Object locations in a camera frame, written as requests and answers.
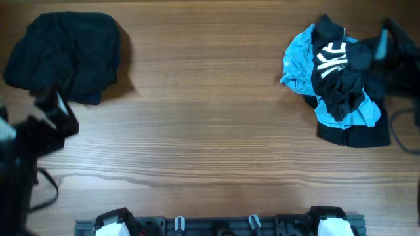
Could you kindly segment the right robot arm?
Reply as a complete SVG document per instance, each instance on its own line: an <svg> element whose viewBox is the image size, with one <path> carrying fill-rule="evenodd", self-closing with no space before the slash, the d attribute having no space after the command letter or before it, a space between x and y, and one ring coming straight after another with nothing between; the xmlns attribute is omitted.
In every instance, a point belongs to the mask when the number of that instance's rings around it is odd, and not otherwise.
<svg viewBox="0 0 420 236"><path fill-rule="evenodd" d="M394 120L412 113L419 125L419 47L393 20L377 37L351 41L322 16L311 33L311 75L318 136L349 148L379 148L397 137Z"/></svg>

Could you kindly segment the black shorts with white lining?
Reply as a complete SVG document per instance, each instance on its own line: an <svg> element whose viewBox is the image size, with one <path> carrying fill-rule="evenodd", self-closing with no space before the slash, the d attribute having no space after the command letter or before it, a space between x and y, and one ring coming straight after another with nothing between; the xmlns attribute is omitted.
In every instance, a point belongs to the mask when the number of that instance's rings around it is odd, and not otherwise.
<svg viewBox="0 0 420 236"><path fill-rule="evenodd" d="M117 83L121 37L117 22L95 12L39 15L5 66L9 86L40 94L59 86L68 100L103 93Z"/></svg>

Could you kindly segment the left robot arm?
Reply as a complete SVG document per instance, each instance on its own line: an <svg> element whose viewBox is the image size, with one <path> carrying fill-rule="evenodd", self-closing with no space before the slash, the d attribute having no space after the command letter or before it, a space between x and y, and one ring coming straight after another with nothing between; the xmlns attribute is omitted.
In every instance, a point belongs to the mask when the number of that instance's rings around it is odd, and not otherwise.
<svg viewBox="0 0 420 236"><path fill-rule="evenodd" d="M53 205L59 188L53 177L37 166L38 159L64 147L65 139L79 132L79 123L57 88L35 99L35 105L46 118L28 116L10 126L1 120L1 131L11 131L1 138L1 234L31 235L26 229L27 215ZM37 175L44 177L56 190L54 197L31 206L32 189Z"/></svg>

